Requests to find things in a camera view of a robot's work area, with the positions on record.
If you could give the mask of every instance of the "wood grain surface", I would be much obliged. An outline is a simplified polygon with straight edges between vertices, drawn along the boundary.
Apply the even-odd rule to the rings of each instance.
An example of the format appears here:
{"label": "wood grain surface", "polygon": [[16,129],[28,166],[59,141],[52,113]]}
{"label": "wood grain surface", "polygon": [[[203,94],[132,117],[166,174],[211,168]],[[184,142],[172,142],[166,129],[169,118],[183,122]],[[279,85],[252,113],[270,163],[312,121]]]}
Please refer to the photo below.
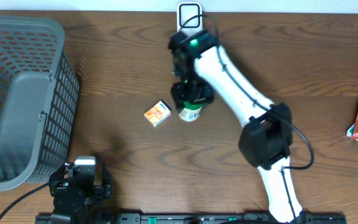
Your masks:
{"label": "wood grain surface", "polygon": [[[69,161],[95,155],[114,177],[106,206],[145,213],[266,210],[257,169],[237,148],[241,127],[220,97],[194,123],[173,114],[157,128],[143,114],[158,100],[174,107],[170,87],[171,12],[0,11],[49,17],[66,32],[65,50],[81,80]],[[246,77],[276,103],[287,103],[314,146],[316,162],[293,171],[298,200],[312,212],[339,212],[358,223],[358,142],[345,136],[358,105],[358,15],[213,14],[220,38]],[[306,164],[295,136],[293,165]],[[0,213],[36,188],[0,192]],[[44,189],[1,223],[34,223],[53,210]]]}

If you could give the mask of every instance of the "white wall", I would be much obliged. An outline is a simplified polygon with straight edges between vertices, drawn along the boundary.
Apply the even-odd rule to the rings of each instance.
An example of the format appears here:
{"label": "white wall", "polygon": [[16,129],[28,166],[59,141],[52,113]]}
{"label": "white wall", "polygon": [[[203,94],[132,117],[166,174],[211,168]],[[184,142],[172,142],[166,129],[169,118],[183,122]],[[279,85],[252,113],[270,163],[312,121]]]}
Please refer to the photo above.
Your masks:
{"label": "white wall", "polygon": [[[358,0],[199,0],[205,12],[358,13]],[[7,10],[175,11],[177,0],[0,0]]]}

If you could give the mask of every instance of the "green connector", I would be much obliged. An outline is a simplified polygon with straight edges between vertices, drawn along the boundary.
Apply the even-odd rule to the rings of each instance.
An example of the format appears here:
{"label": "green connector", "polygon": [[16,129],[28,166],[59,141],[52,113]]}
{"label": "green connector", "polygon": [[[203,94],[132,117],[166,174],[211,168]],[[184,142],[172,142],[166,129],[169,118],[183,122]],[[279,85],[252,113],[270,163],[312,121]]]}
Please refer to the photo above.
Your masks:
{"label": "green connector", "polygon": [[149,218],[149,224],[157,224],[157,218]]}

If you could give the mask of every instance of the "green light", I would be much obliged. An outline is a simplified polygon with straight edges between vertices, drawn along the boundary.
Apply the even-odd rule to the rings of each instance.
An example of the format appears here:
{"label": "green light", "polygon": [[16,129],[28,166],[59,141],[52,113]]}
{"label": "green light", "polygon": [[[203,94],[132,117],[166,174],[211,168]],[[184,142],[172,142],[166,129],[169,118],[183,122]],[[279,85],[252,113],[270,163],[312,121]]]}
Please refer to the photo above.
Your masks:
{"label": "green light", "polygon": [[191,40],[191,41],[190,41],[190,44],[193,45],[193,46],[194,46],[194,45],[197,45],[197,44],[198,44],[198,40],[197,40],[197,39]]}

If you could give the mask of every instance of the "plastic basket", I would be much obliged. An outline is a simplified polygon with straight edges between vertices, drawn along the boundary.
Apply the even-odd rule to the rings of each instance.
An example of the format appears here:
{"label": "plastic basket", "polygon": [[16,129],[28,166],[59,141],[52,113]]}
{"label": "plastic basket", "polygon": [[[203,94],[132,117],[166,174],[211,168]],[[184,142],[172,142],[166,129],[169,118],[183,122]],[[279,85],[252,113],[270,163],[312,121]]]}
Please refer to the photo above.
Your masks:
{"label": "plastic basket", "polygon": [[0,17],[0,190],[45,182],[67,159],[79,83],[50,19]]}

